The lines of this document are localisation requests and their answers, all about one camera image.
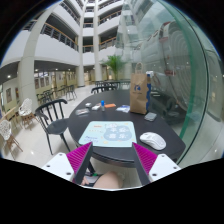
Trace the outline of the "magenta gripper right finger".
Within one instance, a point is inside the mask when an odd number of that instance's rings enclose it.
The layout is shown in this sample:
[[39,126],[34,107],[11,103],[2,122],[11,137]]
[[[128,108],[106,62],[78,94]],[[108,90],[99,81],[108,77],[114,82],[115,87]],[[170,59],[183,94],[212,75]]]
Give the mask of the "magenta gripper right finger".
[[134,155],[134,164],[140,182],[143,186],[145,186],[150,183],[148,175],[157,159],[157,155],[147,148],[138,145],[137,143],[132,143],[132,149]]

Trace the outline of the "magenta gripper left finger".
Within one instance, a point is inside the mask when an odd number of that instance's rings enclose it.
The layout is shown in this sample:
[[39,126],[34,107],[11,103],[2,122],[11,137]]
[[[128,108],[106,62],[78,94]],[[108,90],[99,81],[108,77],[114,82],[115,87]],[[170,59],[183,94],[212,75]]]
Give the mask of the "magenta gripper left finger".
[[82,183],[92,152],[93,144],[89,142],[67,154],[68,161],[75,173],[74,182],[78,185]]

